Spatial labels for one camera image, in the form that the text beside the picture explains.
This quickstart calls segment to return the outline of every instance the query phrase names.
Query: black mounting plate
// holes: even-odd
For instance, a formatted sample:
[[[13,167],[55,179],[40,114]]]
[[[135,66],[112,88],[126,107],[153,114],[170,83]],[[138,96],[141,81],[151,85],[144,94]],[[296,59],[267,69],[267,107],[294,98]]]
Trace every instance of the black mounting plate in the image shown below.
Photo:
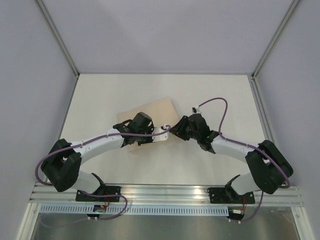
[[[120,195],[121,187],[120,186],[104,186],[103,193],[105,193],[105,195]],[[76,202],[104,202],[104,201],[108,201],[108,199],[106,197],[88,196],[78,190],[76,192],[75,201]],[[119,197],[109,197],[109,202],[118,203]]]
[[[247,204],[255,204],[254,192],[247,192],[244,195],[237,195],[233,200],[226,195],[226,189],[224,187],[209,187],[206,190],[209,193],[211,204],[244,204],[244,199]]]

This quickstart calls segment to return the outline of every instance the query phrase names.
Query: white table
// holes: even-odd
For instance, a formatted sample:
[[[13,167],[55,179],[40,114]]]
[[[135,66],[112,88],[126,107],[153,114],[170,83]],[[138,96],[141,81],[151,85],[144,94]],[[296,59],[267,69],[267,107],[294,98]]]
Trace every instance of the white table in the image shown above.
[[[72,142],[99,135],[117,123],[117,113],[165,97],[179,117],[210,98],[224,97],[229,108],[223,134],[247,142],[265,139],[247,76],[177,74],[81,74],[61,138]],[[218,130],[224,108],[220,100],[201,108],[212,130]],[[224,185],[249,172],[245,163],[205,152],[194,140],[134,152],[115,149],[87,161],[81,170],[106,183],[162,185]]]

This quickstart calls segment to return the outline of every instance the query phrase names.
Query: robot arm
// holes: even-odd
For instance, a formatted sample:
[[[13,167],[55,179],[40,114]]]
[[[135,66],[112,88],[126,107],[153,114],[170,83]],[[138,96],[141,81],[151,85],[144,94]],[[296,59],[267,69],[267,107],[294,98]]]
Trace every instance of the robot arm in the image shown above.
[[[165,131],[164,127],[154,127],[152,119],[140,112],[133,120],[116,124],[98,136],[75,142],[67,142],[65,139],[58,140],[50,153],[68,147],[73,148],[47,158],[43,161],[41,170],[58,192],[73,188],[89,194],[104,195],[103,181],[94,173],[80,171],[80,166],[104,152],[123,148],[135,142],[142,145],[165,141],[169,139],[169,132]]]
[[[204,151],[227,155],[248,164],[250,173],[237,175],[225,185],[225,193],[230,200],[258,190],[273,194],[285,182],[282,174],[273,164],[266,161],[264,155],[248,146],[256,147],[267,153],[287,177],[293,174],[292,167],[273,142],[265,140],[262,143],[243,146],[235,143],[237,141],[228,141],[219,132],[210,130],[200,113],[189,117],[183,116],[170,132],[185,141],[196,140]]]

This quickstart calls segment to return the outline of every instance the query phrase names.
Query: cardboard piece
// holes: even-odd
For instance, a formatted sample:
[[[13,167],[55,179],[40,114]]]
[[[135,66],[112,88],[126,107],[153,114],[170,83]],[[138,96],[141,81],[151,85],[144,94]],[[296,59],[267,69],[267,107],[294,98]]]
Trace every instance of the cardboard piece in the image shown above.
[[[117,114],[118,123],[122,123],[123,121],[128,119],[133,119],[136,116],[136,114],[139,112],[143,112],[149,115],[152,118],[153,125],[157,128],[163,126],[164,124],[169,124],[171,127],[173,127],[180,120],[175,110],[175,107],[171,102],[171,99],[169,97],[166,97],[166,98],[136,107],[132,110],[118,113]],[[168,143],[173,141],[176,138],[177,138],[176,136],[170,134],[170,139],[166,141],[147,143],[141,146],[138,146],[137,143],[134,143],[130,146],[127,146],[127,148],[129,148],[129,151],[132,152],[138,149],[140,150],[140,149],[148,148],[152,145]]]

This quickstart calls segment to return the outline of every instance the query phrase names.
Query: ventilation grille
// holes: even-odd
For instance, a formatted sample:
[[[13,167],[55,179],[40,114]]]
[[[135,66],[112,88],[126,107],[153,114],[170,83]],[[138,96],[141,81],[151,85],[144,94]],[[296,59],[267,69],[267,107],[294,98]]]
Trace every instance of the ventilation grille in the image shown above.
[[[94,212],[94,204],[51,204],[43,203],[40,213],[55,214],[99,214]],[[106,214],[116,214],[123,209],[124,205],[110,205]],[[226,206],[153,206],[134,205],[128,206],[124,214],[128,215],[164,215],[164,216],[228,216]]]

